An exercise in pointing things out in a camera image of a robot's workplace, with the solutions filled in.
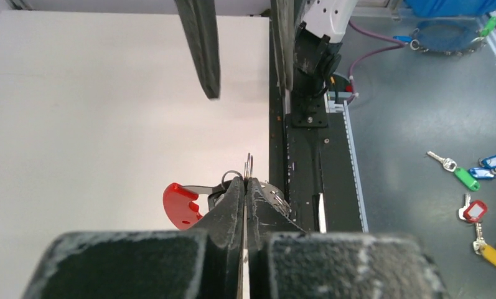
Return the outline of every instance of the red key tag with label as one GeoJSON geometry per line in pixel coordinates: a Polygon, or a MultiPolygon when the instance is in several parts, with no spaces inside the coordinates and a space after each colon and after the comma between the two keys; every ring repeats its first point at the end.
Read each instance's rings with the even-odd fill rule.
{"type": "Polygon", "coordinates": [[[202,218],[199,205],[194,201],[199,195],[190,188],[177,183],[170,184],[164,191],[164,209],[167,217],[180,230],[186,230],[202,218]]]}
{"type": "Polygon", "coordinates": [[[464,218],[466,219],[467,222],[474,223],[474,222],[479,222],[486,214],[486,211],[488,211],[488,207],[486,204],[482,201],[474,201],[472,202],[469,207],[464,211],[464,218]]]}

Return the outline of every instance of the gray table surface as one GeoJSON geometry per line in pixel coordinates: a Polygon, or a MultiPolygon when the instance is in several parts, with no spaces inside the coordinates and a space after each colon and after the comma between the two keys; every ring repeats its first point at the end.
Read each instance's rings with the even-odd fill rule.
{"type": "MultiPolygon", "coordinates": [[[[407,35],[419,20],[356,17],[375,32],[407,35]]],[[[338,68],[384,42],[348,28],[338,68]]],[[[360,97],[350,115],[371,232],[406,232],[423,241],[452,298],[496,298],[496,268],[472,249],[475,230],[457,218],[464,187],[426,156],[431,150],[463,168],[496,154],[496,58],[424,55],[409,48],[382,53],[355,69],[360,97]]],[[[484,237],[496,247],[496,179],[473,199],[488,205],[484,237]]]]}

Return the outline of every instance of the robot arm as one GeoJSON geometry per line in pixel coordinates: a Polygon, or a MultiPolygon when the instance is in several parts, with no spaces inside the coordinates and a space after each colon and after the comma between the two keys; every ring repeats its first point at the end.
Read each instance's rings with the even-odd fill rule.
{"type": "MultiPolygon", "coordinates": [[[[271,0],[276,64],[282,87],[291,91],[297,79],[298,92],[316,95],[320,80],[322,88],[325,79],[319,77],[330,71],[331,74],[339,63],[337,51],[357,1],[271,0]],[[296,16],[302,16],[299,28],[295,26],[296,16]],[[308,78],[298,76],[297,69],[308,78]]],[[[209,99],[218,98],[220,58],[214,0],[175,3],[202,89],[209,99]]]]}
{"type": "Polygon", "coordinates": [[[315,36],[328,36],[330,43],[341,42],[358,0],[314,0],[302,21],[315,36]]]}

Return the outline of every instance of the purple cable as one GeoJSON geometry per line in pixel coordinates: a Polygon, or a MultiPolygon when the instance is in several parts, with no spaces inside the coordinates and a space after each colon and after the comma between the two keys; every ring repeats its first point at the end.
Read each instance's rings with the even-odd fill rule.
{"type": "Polygon", "coordinates": [[[377,53],[381,53],[381,52],[385,52],[385,51],[389,51],[389,50],[400,49],[400,48],[405,47],[405,45],[406,45],[404,42],[402,42],[400,40],[393,39],[393,38],[388,37],[388,36],[383,36],[381,34],[377,34],[377,33],[374,33],[374,32],[371,32],[371,31],[368,31],[368,30],[359,28],[352,21],[349,21],[349,25],[352,27],[352,29],[356,30],[357,32],[359,32],[359,33],[361,33],[363,35],[372,37],[374,39],[384,40],[386,42],[392,42],[392,43],[394,43],[396,45],[392,45],[390,47],[386,47],[386,48],[382,48],[382,49],[378,49],[378,50],[372,51],[370,53],[367,53],[367,54],[359,57],[358,59],[354,60],[354,62],[352,62],[352,65],[350,65],[350,68],[349,68],[349,81],[350,81],[350,86],[352,86],[352,95],[350,96],[350,98],[347,99],[347,104],[350,104],[354,100],[354,98],[356,98],[356,96],[358,95],[358,93],[356,92],[355,84],[354,84],[354,76],[353,76],[354,67],[358,63],[360,63],[363,59],[366,59],[367,57],[371,57],[372,55],[375,55],[377,53]]]}

